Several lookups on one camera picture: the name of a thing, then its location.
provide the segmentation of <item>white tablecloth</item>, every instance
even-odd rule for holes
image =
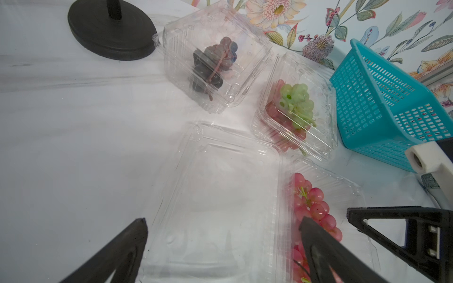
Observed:
[[[197,10],[130,2],[158,31]],[[154,181],[186,128],[199,120],[250,131],[266,80],[210,115],[168,82],[158,52],[119,62],[82,47],[67,24],[70,4],[0,1],[0,282],[58,282],[133,219],[153,217]],[[324,166],[359,184],[368,206],[433,205],[413,174],[341,143]],[[382,230],[404,234],[400,225]],[[376,248],[388,280],[429,282]]]

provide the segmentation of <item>flower pattern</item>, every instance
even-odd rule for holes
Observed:
[[[202,9],[220,0],[182,1]],[[438,29],[443,24],[446,26],[453,22],[453,12],[450,11],[453,10],[453,0],[425,1],[419,5],[402,0],[402,5],[398,6],[390,0],[321,0],[307,4],[305,0],[227,2],[262,29],[270,41],[332,69],[340,64],[343,59],[341,54],[349,52],[347,42],[351,38],[361,38],[361,43],[405,71],[416,68],[413,64],[419,56],[418,52],[429,52],[436,58],[446,51],[443,48],[440,52],[440,48],[447,44],[453,45],[453,35],[441,34]],[[399,14],[399,11],[395,11],[396,7],[401,8]],[[441,13],[434,13],[442,9],[443,14],[439,18]],[[350,25],[362,26],[362,21],[370,22],[373,26],[366,25],[368,28],[359,32],[357,29],[348,30]],[[329,54],[333,44],[339,51],[335,56]],[[422,61],[417,70],[410,74],[420,78],[449,60],[453,60],[452,56],[444,54],[437,60]]]
[[[453,0],[439,0],[436,5],[439,5],[439,7],[434,10],[434,12],[439,12],[443,8],[449,8],[450,10],[453,9]]]
[[[305,6],[304,0],[249,0],[246,11],[252,24],[266,30],[293,19]]]
[[[303,55],[308,59],[318,62],[332,52],[333,44],[331,35],[322,34],[304,46]]]

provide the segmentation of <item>dark purple grape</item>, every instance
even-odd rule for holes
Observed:
[[[222,78],[217,73],[215,73],[214,76],[212,76],[211,80],[208,82],[209,77],[212,75],[214,71],[210,67],[202,63],[196,65],[195,68],[193,68],[193,71],[195,74],[199,75],[203,81],[212,84],[217,88],[221,87],[223,84]],[[192,89],[198,92],[204,92],[205,83],[203,81],[198,79],[198,77],[194,77]]]
[[[230,44],[230,50],[233,52],[233,53],[236,53],[237,51],[237,43],[236,42],[231,42]]]
[[[220,44],[223,45],[223,46],[229,46],[231,44],[231,38],[229,38],[228,36],[225,36],[220,41]]]
[[[197,48],[197,50],[195,50],[193,52],[193,63],[195,66],[199,64],[200,57],[202,57],[202,56],[203,56],[203,52],[201,52],[201,50],[198,48]]]

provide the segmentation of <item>pink flower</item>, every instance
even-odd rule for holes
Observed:
[[[410,25],[408,25],[407,28],[405,28],[404,30],[407,30],[408,28],[415,26],[416,24],[421,22],[425,16],[426,16],[426,12],[418,13],[418,15],[415,17],[414,21]]]
[[[294,18],[306,5],[304,0],[248,0],[247,18],[252,24],[264,30],[275,29],[287,19]]]
[[[331,35],[327,36],[322,34],[304,46],[303,55],[310,60],[318,62],[320,59],[324,59],[330,54],[330,52],[332,52],[333,44],[334,41]]]
[[[439,0],[436,5],[440,5],[439,7],[434,10],[434,12],[438,12],[442,10],[443,8],[447,7],[452,10],[453,9],[453,0]]]
[[[450,107],[450,106],[453,106],[452,101],[449,100],[449,99],[448,99],[447,101],[442,101],[440,104],[442,104],[442,106],[445,107],[445,108],[448,108],[448,107]]]

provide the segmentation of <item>teal plastic basket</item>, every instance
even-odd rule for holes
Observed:
[[[405,151],[448,138],[453,121],[428,88],[356,39],[330,81],[344,145],[412,171]]]

